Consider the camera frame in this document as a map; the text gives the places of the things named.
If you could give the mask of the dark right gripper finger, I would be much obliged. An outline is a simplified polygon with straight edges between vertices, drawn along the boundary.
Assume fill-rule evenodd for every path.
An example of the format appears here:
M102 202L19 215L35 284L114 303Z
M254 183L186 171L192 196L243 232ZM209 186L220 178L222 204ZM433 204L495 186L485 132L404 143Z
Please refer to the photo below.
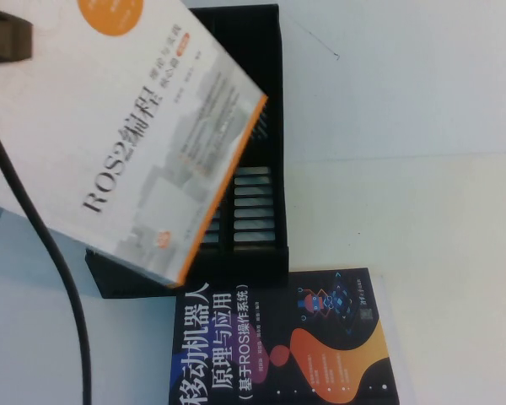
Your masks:
M33 25L0 11L0 64L22 62L33 56Z

